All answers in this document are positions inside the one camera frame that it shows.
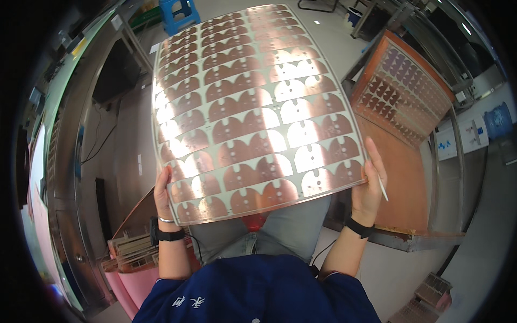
blue plastic stool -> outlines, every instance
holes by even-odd
[[[176,2],[181,2],[181,9],[172,12],[172,6]],[[185,18],[174,21],[174,17],[183,13]],[[160,15],[162,17],[163,28],[167,31],[169,36],[176,35],[182,26],[188,22],[201,22],[199,13],[194,6],[194,0],[160,0]]]

blue shirt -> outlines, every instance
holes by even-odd
[[[160,279],[139,322],[380,322],[361,283],[332,273],[323,281],[291,255],[219,259],[188,280]]]

green crate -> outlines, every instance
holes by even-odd
[[[157,23],[160,23],[160,7],[154,7],[153,9],[146,11],[143,14],[136,17],[130,24],[131,28],[133,28],[133,32],[135,34],[141,32],[145,27],[145,22],[148,22],[147,27],[151,27],[153,25],[156,25]]]

white box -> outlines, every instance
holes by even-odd
[[[459,124],[463,152],[468,153],[476,149],[488,146],[488,133],[483,117],[475,118]],[[440,131],[436,134],[438,145],[438,160],[456,157],[456,141],[452,128]]]

black wristband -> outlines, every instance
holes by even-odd
[[[361,239],[368,238],[375,231],[375,225],[372,225],[371,227],[361,225],[352,219],[352,217],[346,220],[345,225],[349,227],[350,230],[360,235]]]
[[[158,228],[158,218],[151,217],[149,220],[150,227],[150,238],[151,245],[158,245],[158,242],[161,241],[176,241],[185,238],[185,231],[183,228],[180,231],[176,232],[163,232]]]

